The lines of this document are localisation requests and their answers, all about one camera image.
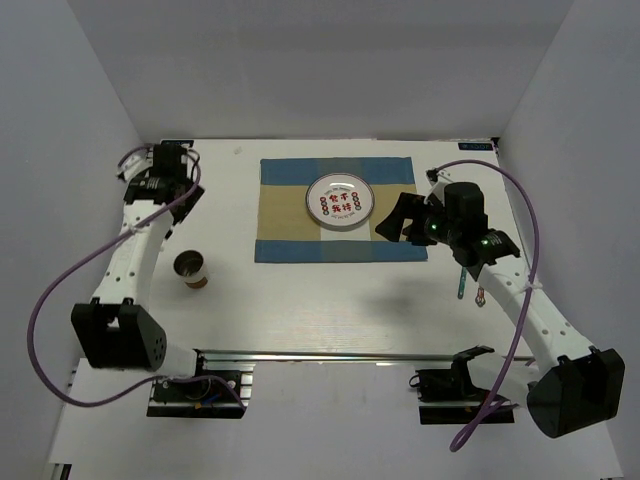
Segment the white plate with red print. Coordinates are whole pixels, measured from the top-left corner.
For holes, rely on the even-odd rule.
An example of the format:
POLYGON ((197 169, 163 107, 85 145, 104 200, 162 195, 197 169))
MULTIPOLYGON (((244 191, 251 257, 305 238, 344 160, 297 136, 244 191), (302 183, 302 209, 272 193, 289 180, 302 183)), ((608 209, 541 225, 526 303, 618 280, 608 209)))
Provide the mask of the white plate with red print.
POLYGON ((357 175, 331 173, 317 178, 307 189, 306 210, 321 227, 348 231, 369 220, 375 207, 372 187, 357 175))

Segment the white brown metal cup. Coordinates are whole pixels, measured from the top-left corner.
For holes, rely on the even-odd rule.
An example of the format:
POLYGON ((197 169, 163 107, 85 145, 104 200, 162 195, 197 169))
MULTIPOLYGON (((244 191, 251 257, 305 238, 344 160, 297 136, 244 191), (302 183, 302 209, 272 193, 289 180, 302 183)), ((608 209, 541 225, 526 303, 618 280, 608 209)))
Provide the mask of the white brown metal cup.
POLYGON ((208 270, 204 256, 197 250, 185 250, 173 261, 173 270, 191 289, 202 289, 208 283, 208 270))

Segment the blue tan white placemat cloth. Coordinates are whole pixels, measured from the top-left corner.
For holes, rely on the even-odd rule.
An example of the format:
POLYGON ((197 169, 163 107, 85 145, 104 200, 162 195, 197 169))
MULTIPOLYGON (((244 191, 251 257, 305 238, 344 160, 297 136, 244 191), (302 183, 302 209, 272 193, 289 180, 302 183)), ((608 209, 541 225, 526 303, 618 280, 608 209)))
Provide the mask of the blue tan white placemat cloth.
POLYGON ((424 247, 390 243, 375 227, 391 212, 400 194, 416 191, 409 157, 334 157, 263 159, 254 260, 257 263, 424 262, 424 247), (366 183, 371 214, 354 228, 333 229, 315 219, 307 193, 327 175, 350 174, 366 183))

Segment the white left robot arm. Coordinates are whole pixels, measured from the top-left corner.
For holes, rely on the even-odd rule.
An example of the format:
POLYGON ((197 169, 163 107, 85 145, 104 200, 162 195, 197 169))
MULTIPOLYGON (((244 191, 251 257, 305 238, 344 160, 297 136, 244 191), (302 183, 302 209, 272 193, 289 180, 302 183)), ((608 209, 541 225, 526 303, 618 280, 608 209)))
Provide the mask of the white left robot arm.
POLYGON ((149 312, 149 298, 164 242, 204 192, 196 182, 198 158, 185 144, 162 143, 139 161, 121 163, 127 183, 121 231, 91 300, 76 304, 71 313, 93 368, 177 377, 177 387, 191 399, 209 392, 211 374, 197 365, 195 350, 168 340, 149 312))

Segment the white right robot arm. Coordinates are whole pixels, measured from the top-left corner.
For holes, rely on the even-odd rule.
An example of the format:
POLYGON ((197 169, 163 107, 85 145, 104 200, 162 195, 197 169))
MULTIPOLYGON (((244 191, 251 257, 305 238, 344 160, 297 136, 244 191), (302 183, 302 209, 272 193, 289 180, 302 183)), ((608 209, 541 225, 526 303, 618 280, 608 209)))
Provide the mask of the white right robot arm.
POLYGON ((558 438, 618 413, 625 364, 613 349, 600 350, 575 330, 548 295, 534 284, 534 262, 526 262, 514 241, 490 227, 484 195, 471 182, 436 181, 428 196, 401 193, 391 213, 375 228, 383 238, 406 238, 414 246, 443 244, 515 326, 512 343, 525 342, 533 367, 518 372, 515 352, 482 367, 469 363, 491 353, 478 346, 455 355, 448 370, 423 370, 418 377, 429 402, 447 393, 478 398, 479 411, 456 437, 475 428, 502 407, 523 406, 548 437, 558 438), (497 375, 486 389, 486 372, 497 375))

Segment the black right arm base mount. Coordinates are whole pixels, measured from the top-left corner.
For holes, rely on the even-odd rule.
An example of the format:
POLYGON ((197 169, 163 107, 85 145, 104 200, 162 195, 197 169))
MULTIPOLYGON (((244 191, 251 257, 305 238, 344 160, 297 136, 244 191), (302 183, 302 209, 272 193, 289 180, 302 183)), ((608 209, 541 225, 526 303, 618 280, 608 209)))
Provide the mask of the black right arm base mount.
POLYGON ((487 388, 473 382, 469 366, 493 360, 495 350, 481 345, 455 354, 446 367, 419 368, 409 379, 409 388, 418 397, 419 422, 423 426, 463 426, 479 413, 489 395, 495 374, 489 374, 487 388))

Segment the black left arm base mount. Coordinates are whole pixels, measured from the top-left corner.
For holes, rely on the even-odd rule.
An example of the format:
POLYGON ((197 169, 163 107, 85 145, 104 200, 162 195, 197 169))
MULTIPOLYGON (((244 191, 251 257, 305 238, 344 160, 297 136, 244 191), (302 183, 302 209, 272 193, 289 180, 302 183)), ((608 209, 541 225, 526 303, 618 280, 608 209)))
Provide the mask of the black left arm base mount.
POLYGON ((174 419, 241 419, 251 398, 253 366, 218 364, 192 383, 168 380, 152 386, 146 415, 174 419))

